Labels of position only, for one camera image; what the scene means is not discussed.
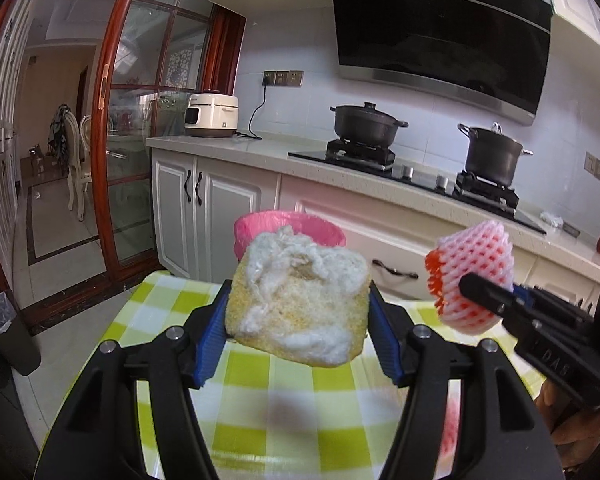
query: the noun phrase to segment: black trash can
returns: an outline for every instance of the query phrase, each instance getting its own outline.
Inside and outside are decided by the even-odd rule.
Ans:
[[[0,353],[23,376],[40,366],[40,350],[4,292],[0,293]]]

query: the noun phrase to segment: stove knob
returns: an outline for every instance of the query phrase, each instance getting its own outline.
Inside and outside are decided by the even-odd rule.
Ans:
[[[436,178],[436,189],[446,189],[449,179],[446,176],[439,175]]]
[[[407,180],[411,180],[413,178],[413,166],[402,167],[402,178],[406,178]]]

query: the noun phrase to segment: cooking pot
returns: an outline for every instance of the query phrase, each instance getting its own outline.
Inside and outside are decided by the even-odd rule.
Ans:
[[[330,108],[336,112],[335,131],[342,140],[350,140],[373,146],[388,148],[395,139],[398,128],[407,128],[409,123],[399,121],[389,114],[376,110],[373,103],[364,106],[344,105]]]
[[[533,155],[522,144],[503,135],[498,123],[493,123],[491,130],[458,124],[458,130],[469,137],[466,170],[500,186],[511,186],[520,155]]]

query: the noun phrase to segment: pot handle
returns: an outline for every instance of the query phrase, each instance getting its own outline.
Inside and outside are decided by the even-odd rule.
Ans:
[[[471,138],[471,128],[468,126],[464,126],[462,123],[458,123],[458,130],[464,133],[467,137]]]

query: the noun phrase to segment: chair leg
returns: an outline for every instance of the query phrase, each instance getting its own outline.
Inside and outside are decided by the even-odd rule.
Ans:
[[[84,191],[79,180],[75,184],[75,192],[78,195],[78,220],[82,222],[84,220]]]
[[[66,182],[69,186],[69,211],[74,209],[74,178],[71,168],[69,168],[69,175],[66,178]]]

